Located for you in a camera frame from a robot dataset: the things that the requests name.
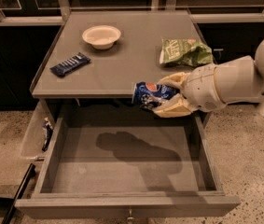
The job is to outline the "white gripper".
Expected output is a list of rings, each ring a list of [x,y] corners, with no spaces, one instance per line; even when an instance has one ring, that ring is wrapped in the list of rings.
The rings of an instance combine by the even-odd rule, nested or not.
[[[214,64],[195,68],[190,74],[178,72],[158,81],[176,89],[183,89],[183,97],[176,94],[164,104],[153,108],[153,112],[161,118],[178,118],[188,116],[197,108],[202,112],[211,112],[225,107],[215,88]]]

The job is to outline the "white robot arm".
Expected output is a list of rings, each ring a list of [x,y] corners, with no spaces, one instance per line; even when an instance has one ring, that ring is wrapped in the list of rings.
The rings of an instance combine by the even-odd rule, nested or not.
[[[160,84],[180,90],[153,109],[162,118],[184,117],[196,110],[211,112],[239,102],[263,103],[264,39],[253,57],[175,73],[161,79]]]

